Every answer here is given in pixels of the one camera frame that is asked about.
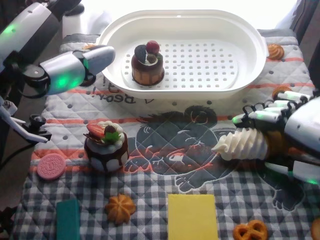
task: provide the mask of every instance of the chocolate drip cake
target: chocolate drip cake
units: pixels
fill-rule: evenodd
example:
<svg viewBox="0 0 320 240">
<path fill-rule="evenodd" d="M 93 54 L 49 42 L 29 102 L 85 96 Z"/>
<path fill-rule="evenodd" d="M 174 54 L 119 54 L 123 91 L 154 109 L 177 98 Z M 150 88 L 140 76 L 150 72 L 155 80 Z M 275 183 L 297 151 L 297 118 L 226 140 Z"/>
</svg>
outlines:
<svg viewBox="0 0 320 240">
<path fill-rule="evenodd" d="M 165 75 L 164 59 L 156 41 L 148 41 L 134 50 L 131 59 L 132 77 L 140 85 L 152 86 L 160 83 Z"/>
<path fill-rule="evenodd" d="M 84 150 L 91 165 L 100 172 L 110 173 L 128 161 L 128 137 L 122 127 L 111 121 L 88 124 L 84 134 Z"/>
</svg>

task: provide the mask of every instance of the teal rectangular eraser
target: teal rectangular eraser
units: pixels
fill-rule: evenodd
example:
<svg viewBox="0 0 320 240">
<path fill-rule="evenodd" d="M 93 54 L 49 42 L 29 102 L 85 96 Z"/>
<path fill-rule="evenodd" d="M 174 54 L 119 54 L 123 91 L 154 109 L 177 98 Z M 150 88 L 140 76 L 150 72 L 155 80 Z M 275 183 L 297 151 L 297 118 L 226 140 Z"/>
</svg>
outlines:
<svg viewBox="0 0 320 240">
<path fill-rule="evenodd" d="M 56 240 L 80 240 L 80 215 L 77 199 L 56 204 Z"/>
</svg>

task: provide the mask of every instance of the perforated tray bottom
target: perforated tray bottom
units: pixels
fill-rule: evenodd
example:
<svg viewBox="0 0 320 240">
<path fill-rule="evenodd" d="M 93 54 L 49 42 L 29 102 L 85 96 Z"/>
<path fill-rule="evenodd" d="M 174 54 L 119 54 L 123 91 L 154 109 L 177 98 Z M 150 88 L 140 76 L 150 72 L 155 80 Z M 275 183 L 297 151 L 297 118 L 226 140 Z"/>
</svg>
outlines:
<svg viewBox="0 0 320 240">
<path fill-rule="evenodd" d="M 135 47 L 147 42 L 141 40 L 132 46 L 122 61 L 122 76 L 132 89 L 216 91 L 228 89 L 237 78 L 237 51 L 228 42 L 159 40 L 164 78 L 154 86 L 139 85 L 132 77 L 131 59 Z"/>
</svg>

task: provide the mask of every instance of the quilted tablecloth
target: quilted tablecloth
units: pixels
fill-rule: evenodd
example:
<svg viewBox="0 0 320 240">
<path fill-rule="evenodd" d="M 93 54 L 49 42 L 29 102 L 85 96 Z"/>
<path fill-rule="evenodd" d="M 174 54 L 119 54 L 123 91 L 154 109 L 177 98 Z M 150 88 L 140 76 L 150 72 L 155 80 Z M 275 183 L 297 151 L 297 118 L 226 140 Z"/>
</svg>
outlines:
<svg viewBox="0 0 320 240">
<path fill-rule="evenodd" d="M 76 198 L 82 239 L 165 240 L 168 194 L 212 194 L 221 240 L 256 219 L 265 222 L 270 240 L 311 240 L 312 221 L 320 217 L 320 190 L 289 180 L 256 160 L 224 161 L 211 151 L 219 138 L 233 132 L 232 117 L 246 104 L 270 99 L 278 86 L 311 94 L 314 88 L 294 33 L 261 30 L 268 44 L 282 45 L 283 60 L 267 60 L 244 90 L 221 100 L 157 100 L 131 97 L 100 73 L 94 85 L 49 96 L 43 116 L 51 141 L 32 155 L 15 215 L 12 239 L 53 240 L 57 202 Z M 61 52 L 82 49 L 96 35 L 71 35 Z M 112 175 L 93 170 L 84 152 L 86 124 L 111 120 L 128 136 L 129 161 Z M 61 154 L 66 172 L 46 182 L 37 173 L 39 159 Z M 128 224 L 115 226 L 104 211 L 110 196 L 130 196 L 137 209 Z"/>
</svg>

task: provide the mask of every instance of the robotic hand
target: robotic hand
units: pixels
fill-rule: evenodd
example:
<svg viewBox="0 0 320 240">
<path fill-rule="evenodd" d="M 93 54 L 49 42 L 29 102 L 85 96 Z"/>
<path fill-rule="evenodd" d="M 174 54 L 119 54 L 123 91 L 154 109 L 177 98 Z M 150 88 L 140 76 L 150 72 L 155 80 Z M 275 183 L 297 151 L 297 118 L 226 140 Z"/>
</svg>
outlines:
<svg viewBox="0 0 320 240">
<path fill-rule="evenodd" d="M 275 101 L 246 105 L 244 114 L 232 119 L 237 128 L 254 128 L 261 132 L 279 131 L 288 144 L 314 157 L 267 159 L 265 166 L 281 174 L 311 184 L 320 184 L 320 92 L 313 95 L 280 91 Z"/>
<path fill-rule="evenodd" d="M 59 94 L 77 86 L 90 86 L 96 74 L 115 59 L 113 47 L 102 45 L 89 51 L 66 52 L 33 65 L 58 31 L 63 15 L 80 1 L 33 3 L 0 34 L 0 118 L 29 142 L 46 143 L 51 134 L 41 129 L 46 122 L 41 116 L 31 115 L 30 123 L 11 117 L 17 107 L 6 98 L 15 81 L 23 81 L 36 90 L 37 94 L 29 96 L 20 91 L 27 98 Z"/>
</svg>

